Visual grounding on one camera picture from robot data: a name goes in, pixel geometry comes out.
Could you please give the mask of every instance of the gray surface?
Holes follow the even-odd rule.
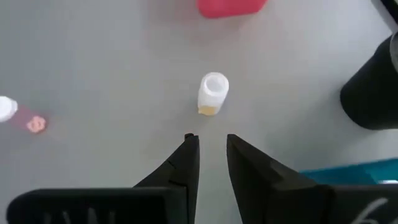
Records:
[[[254,16],[202,18],[194,0],[2,0],[0,91],[47,114],[46,133],[0,125],[0,215],[40,187],[128,187],[200,135],[197,223],[241,223],[226,163],[236,133],[294,169],[394,157],[338,91],[390,29],[364,0],[270,0]],[[226,103],[197,114],[200,80]]]

